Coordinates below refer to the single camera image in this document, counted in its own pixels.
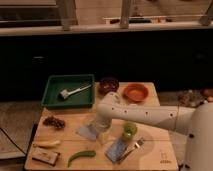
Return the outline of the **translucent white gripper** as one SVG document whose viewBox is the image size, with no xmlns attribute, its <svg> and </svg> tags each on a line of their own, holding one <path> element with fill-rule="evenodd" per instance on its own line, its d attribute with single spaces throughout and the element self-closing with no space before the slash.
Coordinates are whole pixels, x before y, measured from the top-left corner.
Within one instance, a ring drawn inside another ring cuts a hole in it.
<svg viewBox="0 0 213 171">
<path fill-rule="evenodd" d="M 97 132 L 97 139 L 101 145 L 107 143 L 110 133 L 112 121 L 109 119 L 99 119 L 96 118 L 93 121 L 93 126 Z"/>
</svg>

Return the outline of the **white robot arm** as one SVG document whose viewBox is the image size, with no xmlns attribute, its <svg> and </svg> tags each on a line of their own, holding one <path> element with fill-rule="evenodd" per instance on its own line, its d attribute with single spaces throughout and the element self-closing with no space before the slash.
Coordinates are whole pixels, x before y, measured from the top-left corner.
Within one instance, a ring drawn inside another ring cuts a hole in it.
<svg viewBox="0 0 213 171">
<path fill-rule="evenodd" d="M 105 132 L 113 119 L 172 130 L 187 136 L 182 171 L 213 171 L 213 103 L 197 108 L 123 105 L 115 92 L 97 104 L 95 128 Z"/>
</svg>

